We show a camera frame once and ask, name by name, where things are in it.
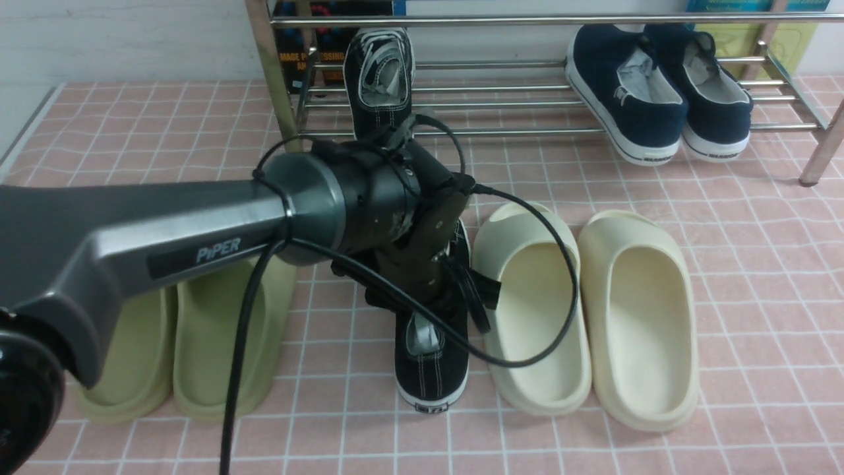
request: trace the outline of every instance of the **metal shoe rack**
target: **metal shoe rack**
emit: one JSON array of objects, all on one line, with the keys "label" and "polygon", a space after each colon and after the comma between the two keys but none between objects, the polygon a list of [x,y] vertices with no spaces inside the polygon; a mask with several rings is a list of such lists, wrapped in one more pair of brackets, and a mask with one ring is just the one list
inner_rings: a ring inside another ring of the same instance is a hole
[{"label": "metal shoe rack", "polygon": [[[803,186],[813,186],[819,180],[832,156],[844,140],[844,101],[838,107],[831,121],[822,118],[814,106],[807,101],[806,96],[794,84],[788,71],[779,60],[773,56],[768,48],[779,23],[832,23],[844,22],[844,14],[827,13],[783,13],[787,0],[776,0],[770,12],[757,14],[643,14],[643,15],[566,15],[566,16],[508,16],[508,17],[311,17],[310,2],[296,0],[297,17],[272,17],[268,13],[267,0],[246,0],[252,31],[257,43],[257,50],[261,58],[263,71],[267,79],[269,93],[273,102],[279,128],[285,138],[297,134],[323,137],[351,136],[351,130],[311,130],[307,128],[308,112],[316,108],[343,109],[349,107],[345,89],[342,87],[326,87],[311,83],[311,77],[319,79],[322,71],[338,69],[337,64],[322,63],[320,53],[316,48],[313,29],[315,28],[375,28],[375,27],[407,27],[407,28],[452,28],[472,26],[512,26],[529,27],[537,25],[591,25],[591,24],[655,24],[655,23],[756,23],[763,24],[760,29],[754,56],[723,57],[720,61],[725,64],[743,64],[741,84],[747,89],[757,90],[767,88],[778,90],[774,94],[762,96],[754,95],[758,104],[790,104],[797,113],[799,123],[754,123],[752,129],[760,132],[809,132],[818,142],[814,153],[800,175]],[[291,100],[284,82],[284,73],[279,62],[279,51],[276,48],[274,29],[298,28],[302,29],[303,38],[308,51],[308,67],[303,80],[305,85],[299,94],[296,104]],[[434,62],[417,63],[417,69],[435,70],[468,70],[489,69],[502,70],[511,68],[562,68],[559,61],[497,61],[497,62]],[[764,69],[771,79],[755,79],[760,69]],[[465,93],[509,93],[509,92],[540,92],[540,91],[570,91],[566,84],[557,85],[459,85],[442,87],[414,87],[415,94],[443,94],[462,96]],[[317,99],[316,96],[331,96],[330,99]],[[414,106],[434,110],[473,110],[473,109],[538,109],[577,107],[583,104],[573,94],[571,98],[560,100],[522,101],[415,101]],[[465,128],[455,130],[463,136],[492,136],[492,137],[536,137],[536,136],[583,136],[602,134],[601,128]],[[437,132],[420,131],[418,134],[438,134]],[[288,145],[288,150],[301,150],[301,142]]]}]

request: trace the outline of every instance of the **black canvas sneaker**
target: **black canvas sneaker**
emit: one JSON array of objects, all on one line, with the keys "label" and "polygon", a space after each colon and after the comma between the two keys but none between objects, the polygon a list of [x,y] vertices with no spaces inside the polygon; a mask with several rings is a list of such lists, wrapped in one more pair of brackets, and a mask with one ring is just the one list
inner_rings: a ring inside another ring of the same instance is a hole
[{"label": "black canvas sneaker", "polygon": [[415,75],[414,49],[404,28],[358,31],[343,63],[355,139],[410,116]]},{"label": "black canvas sneaker", "polygon": [[[454,228],[448,252],[454,265],[469,268],[469,243],[462,221]],[[466,338],[466,303],[462,297],[450,300],[454,304],[437,309],[437,315]],[[468,352],[419,314],[397,315],[395,365],[398,392],[418,412],[445,412],[466,389]]]}]

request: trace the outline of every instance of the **cream slide sandal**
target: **cream slide sandal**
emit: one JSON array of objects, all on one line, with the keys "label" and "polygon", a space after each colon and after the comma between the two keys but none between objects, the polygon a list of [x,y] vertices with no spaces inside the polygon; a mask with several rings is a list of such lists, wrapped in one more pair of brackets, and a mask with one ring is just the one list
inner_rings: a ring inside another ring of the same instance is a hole
[{"label": "cream slide sandal", "polygon": [[[191,418],[223,420],[237,320],[256,262],[238,262],[178,284],[173,392],[176,406]],[[254,411],[273,383],[295,280],[295,267],[277,257],[270,260],[246,337],[238,416]]]},{"label": "cream slide sandal", "polygon": [[80,388],[78,406],[94,423],[122,423],[160,406],[172,389],[176,288],[128,301],[117,318],[100,382]]},{"label": "cream slide sandal", "polygon": [[[568,226],[551,210],[532,204],[554,226],[579,271],[577,244]],[[520,360],[544,350],[565,322],[572,282],[565,260],[542,223],[520,205],[504,205],[478,231],[472,267],[501,282],[497,310],[488,310],[492,331],[486,351]],[[592,383],[583,313],[577,314],[560,346],[532,366],[506,369],[490,365],[495,388],[515,408],[535,415],[560,415],[577,409]]]},{"label": "cream slide sandal", "polygon": [[700,391],[694,299],[677,243],[621,210],[595,215],[577,242],[598,399],[633,429],[676,429]]}]

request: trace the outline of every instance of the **book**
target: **book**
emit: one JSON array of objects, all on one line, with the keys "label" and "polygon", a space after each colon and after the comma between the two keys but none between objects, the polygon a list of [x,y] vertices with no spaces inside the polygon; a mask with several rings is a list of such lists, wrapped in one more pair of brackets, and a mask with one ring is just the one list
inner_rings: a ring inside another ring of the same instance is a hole
[{"label": "book", "polygon": [[[823,12],[830,0],[791,0],[786,6],[788,12]],[[689,0],[687,12],[766,12],[773,0]],[[774,39],[768,47],[789,73],[793,73],[806,53],[818,25],[807,23],[780,23]],[[753,55],[761,25],[725,24],[697,25],[695,30],[705,31],[715,38],[719,57]],[[741,65],[725,67],[733,74],[740,74]],[[760,71],[759,79],[768,79]]]}]

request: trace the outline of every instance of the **canvas sneaker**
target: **canvas sneaker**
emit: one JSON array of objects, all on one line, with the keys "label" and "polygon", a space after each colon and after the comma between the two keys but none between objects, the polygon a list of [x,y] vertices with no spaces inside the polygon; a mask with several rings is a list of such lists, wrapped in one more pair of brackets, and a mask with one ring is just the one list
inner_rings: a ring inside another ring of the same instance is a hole
[{"label": "canvas sneaker", "polygon": [[[449,243],[453,265],[469,269],[469,243],[466,228],[458,221]],[[453,302],[436,313],[464,338],[468,337],[468,313],[464,299],[444,298]],[[400,313],[396,319],[395,369],[398,393],[416,411],[445,412],[466,389],[469,354],[416,313]]]},{"label": "canvas sneaker", "polygon": [[355,139],[410,116],[415,75],[413,44],[404,28],[358,31],[343,63]]},{"label": "canvas sneaker", "polygon": [[654,167],[677,153],[689,104],[646,35],[585,25],[569,45],[565,75],[625,160]]},{"label": "canvas sneaker", "polygon": [[683,25],[647,25],[668,76],[689,101],[683,139],[705,161],[732,161],[750,140],[753,99],[715,58],[715,40]]}]

